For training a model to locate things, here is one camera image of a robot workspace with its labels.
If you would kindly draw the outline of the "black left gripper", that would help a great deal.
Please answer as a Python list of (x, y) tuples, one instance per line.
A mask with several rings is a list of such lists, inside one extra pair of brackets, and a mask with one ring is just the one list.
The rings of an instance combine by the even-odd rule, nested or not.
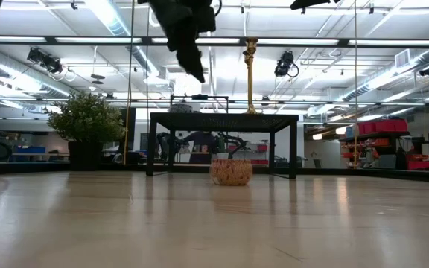
[(195, 35), (182, 32), (177, 40), (177, 29), (194, 26), (197, 34), (216, 31), (217, 12), (212, 7), (212, 2), (213, 0), (137, 0), (137, 4), (150, 6), (168, 39), (168, 50), (177, 51), (179, 64), (200, 83), (206, 81), (200, 60), (202, 54), (195, 43)]

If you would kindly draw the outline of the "gold candlestick holder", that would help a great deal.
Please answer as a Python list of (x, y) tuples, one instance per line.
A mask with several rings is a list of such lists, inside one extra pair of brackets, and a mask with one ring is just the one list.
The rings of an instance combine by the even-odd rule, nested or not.
[(246, 114), (256, 114), (256, 109), (253, 103), (253, 60), (254, 54), (257, 50), (258, 39), (254, 37), (248, 37), (245, 41), (246, 49), (243, 52), (244, 62), (247, 66), (247, 111)]

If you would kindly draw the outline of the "orange patterned candle tin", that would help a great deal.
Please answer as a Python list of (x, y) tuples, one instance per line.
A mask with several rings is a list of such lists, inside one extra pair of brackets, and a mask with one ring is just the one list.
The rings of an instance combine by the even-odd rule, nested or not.
[(251, 162), (241, 159), (213, 159), (209, 171), (216, 185), (245, 186), (253, 175)]

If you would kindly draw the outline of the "black perforated metal shelf riser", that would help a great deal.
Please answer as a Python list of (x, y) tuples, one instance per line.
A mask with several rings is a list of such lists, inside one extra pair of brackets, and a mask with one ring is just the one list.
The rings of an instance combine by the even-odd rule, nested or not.
[(290, 129), (288, 178), (297, 175), (297, 122), (298, 115), (222, 114), (222, 113), (162, 113), (152, 112), (149, 120), (146, 174), (153, 175), (156, 128), (161, 125), (174, 137), (177, 131), (248, 132), (270, 135), (269, 173), (275, 172), (274, 149), (276, 133)]

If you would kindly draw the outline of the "person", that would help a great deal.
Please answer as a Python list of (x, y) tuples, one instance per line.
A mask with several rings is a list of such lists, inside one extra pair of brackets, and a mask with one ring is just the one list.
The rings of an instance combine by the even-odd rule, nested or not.
[(193, 142), (189, 162), (191, 164), (210, 164), (216, 145), (216, 138), (209, 131), (197, 131), (183, 139)]

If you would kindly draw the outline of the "white air vent grille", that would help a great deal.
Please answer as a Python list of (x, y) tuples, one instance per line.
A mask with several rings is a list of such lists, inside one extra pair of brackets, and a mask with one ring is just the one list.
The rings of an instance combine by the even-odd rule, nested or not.
[(410, 49), (405, 49), (395, 55), (395, 67), (404, 68), (410, 64)]

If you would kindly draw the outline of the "green potted plant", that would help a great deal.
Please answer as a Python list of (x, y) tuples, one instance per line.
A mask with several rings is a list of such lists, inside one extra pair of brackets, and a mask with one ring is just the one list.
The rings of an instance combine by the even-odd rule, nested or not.
[(53, 106), (45, 110), (48, 126), (68, 142), (70, 170), (97, 170), (104, 144), (125, 135), (121, 110), (88, 93), (73, 93)]

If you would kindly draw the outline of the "shelf with red bins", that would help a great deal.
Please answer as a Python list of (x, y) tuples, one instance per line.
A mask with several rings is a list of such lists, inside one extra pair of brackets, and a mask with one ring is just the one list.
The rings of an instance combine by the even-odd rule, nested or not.
[(349, 169), (429, 171), (429, 142), (423, 136), (411, 135), (401, 118), (347, 127), (340, 149)]

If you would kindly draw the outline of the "blue storage bins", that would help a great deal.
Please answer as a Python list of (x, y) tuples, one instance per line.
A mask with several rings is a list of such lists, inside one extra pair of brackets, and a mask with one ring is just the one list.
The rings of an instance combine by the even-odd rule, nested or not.
[(15, 153), (22, 154), (45, 154), (44, 147), (35, 147), (35, 146), (18, 146), (15, 149)]

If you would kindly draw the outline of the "silver ventilation duct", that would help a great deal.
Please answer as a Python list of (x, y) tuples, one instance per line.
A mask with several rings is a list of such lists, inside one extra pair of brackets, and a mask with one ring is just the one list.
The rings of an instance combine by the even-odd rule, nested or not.
[[(128, 24), (113, 0), (84, 0), (84, 2), (113, 36), (130, 38), (131, 32)], [(158, 68), (147, 58), (142, 48), (135, 45), (135, 39), (126, 49), (149, 77), (159, 76)]]
[(68, 97), (73, 89), (57, 82), (49, 74), (37, 71), (10, 57), (0, 54), (0, 85), (21, 89), (27, 93), (46, 92), (55, 97)]
[(339, 101), (351, 101), (356, 97), (378, 89), (394, 80), (399, 79), (407, 74), (420, 71), (429, 67), (429, 49), (410, 49), (410, 64), (404, 68), (395, 67), (395, 57), (393, 63), (384, 66), (358, 82), (356, 85), (350, 86), (338, 98)]

